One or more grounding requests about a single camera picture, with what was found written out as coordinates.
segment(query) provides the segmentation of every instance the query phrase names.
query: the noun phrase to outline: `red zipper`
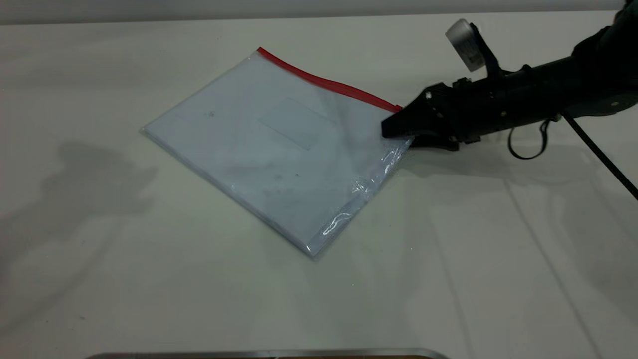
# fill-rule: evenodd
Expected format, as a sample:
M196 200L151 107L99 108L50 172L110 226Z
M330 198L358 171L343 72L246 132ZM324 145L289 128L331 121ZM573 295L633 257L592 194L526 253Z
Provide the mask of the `red zipper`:
M319 86L320 88L324 88L326 90L340 93L348 97L356 98L357 100L367 102L371 105L380 107L384 110L388 110L391 112L398 112L399 110L402 109L401 106L392 105L390 102L382 98L378 98L377 96L372 95L371 93L361 91L357 88L353 88L352 86L342 84L340 82L331 81L331 80L323 79L321 77L317 77L315 75L311 75L308 72L302 71L292 66L291 64L284 62L280 58L276 57L275 55L271 54L270 52L264 50L261 47L257 49L257 52L259 52L260 55L268 59L271 63L274 63L275 65L281 67L282 69L296 76L299 76L302 79L310 82L311 84Z

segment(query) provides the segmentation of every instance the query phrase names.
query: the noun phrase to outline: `table surface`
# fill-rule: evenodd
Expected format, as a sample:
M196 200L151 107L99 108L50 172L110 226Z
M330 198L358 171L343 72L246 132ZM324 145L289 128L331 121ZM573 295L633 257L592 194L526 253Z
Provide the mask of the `table surface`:
M428 348L630 358L638 208L565 121L411 150L317 262L138 129L263 46L406 104L468 73L570 54L613 12L0 27L0 357ZM473 79L485 73L473 73ZM579 122L638 181L637 109ZM515 134L536 151L536 125Z

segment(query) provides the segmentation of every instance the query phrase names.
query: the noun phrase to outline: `black cable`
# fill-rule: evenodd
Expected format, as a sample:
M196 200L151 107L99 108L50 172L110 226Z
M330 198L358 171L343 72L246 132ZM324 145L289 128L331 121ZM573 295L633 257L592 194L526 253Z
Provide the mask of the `black cable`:
M514 133L515 127L512 127L512 129L510 130L510 135L507 136L507 149L510 150L510 153L512 154L512 156L520 160L531 160L532 158L536 158L542 155L542 153L545 152L545 149L547 148L547 127L549 127L550 121L551 121L550 119L546 119L545 121L543 121L543 123L540 124L539 130L540 130L540 135L543 138L543 145L541 145L540 151L536 155L533 155L532 157L523 157L519 155L518 153L516 153L516 151L514 151L514 148L512 147L512 134Z
M600 148L598 148L598 146L596 146L594 141L592 141L590 137L587 136L585 131L578 125L578 123L574 121L574 118L569 114L569 112L562 110L560 113L561 115L563 115L565 120L567 120L567 123L569 123L570 126L572 126L572 128L578 134L578 136L581 137L582 141L585 142L587 147L589 147L590 150L594 152L596 157L600 159L600 161L605 165L605 167L607 167L607 169L611 172L611 174L613 174L616 177L616 179L618 179L618 181L623 186L625 186L625 188L629 191L629 193L631 193L632 196L638 201L638 188L636 188L634 184L631 183L631 181L627 179L627 177L625 177L625 175L618 169L618 167L616 167L616 165L614 165L614 163L611 162L609 157L607 157L603 153L603 151Z

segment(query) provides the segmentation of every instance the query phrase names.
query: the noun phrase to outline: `clear plastic bag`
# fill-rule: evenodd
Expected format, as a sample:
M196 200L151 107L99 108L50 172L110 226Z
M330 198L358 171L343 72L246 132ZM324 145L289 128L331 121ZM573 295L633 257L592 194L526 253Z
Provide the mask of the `clear plastic bag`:
M408 149L381 136L398 109L259 49L142 130L314 257Z

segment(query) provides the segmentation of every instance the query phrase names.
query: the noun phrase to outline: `white wall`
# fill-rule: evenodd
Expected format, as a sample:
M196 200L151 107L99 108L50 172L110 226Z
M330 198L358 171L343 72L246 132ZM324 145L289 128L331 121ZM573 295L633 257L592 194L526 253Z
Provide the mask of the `white wall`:
M616 10L623 0L0 0L0 24Z

